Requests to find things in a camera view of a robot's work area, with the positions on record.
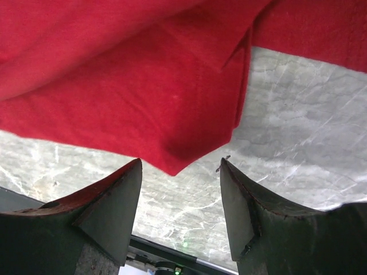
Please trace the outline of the red t shirt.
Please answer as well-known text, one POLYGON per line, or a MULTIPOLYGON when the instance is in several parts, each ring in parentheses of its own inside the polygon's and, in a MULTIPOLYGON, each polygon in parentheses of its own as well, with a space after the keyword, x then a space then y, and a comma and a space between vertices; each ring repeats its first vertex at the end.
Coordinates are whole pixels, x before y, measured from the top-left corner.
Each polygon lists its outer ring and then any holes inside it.
POLYGON ((365 1, 2 1, 1 129, 170 175, 239 125, 259 46, 366 71, 365 1))

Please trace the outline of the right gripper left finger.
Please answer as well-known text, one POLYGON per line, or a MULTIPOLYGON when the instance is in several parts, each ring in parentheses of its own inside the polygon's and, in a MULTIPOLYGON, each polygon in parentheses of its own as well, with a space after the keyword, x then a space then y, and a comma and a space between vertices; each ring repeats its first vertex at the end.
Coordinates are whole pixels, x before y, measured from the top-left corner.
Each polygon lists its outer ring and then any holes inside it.
POLYGON ((142 162, 36 209, 1 213, 2 274, 118 274, 125 264, 142 162))

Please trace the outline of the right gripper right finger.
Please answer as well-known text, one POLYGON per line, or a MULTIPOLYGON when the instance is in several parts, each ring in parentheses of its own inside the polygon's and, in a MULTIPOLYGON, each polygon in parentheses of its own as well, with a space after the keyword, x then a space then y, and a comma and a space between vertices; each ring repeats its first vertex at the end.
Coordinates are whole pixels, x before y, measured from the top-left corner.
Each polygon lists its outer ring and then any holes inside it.
POLYGON ((220 165, 232 260, 240 274, 365 274, 366 203, 319 211, 220 165))

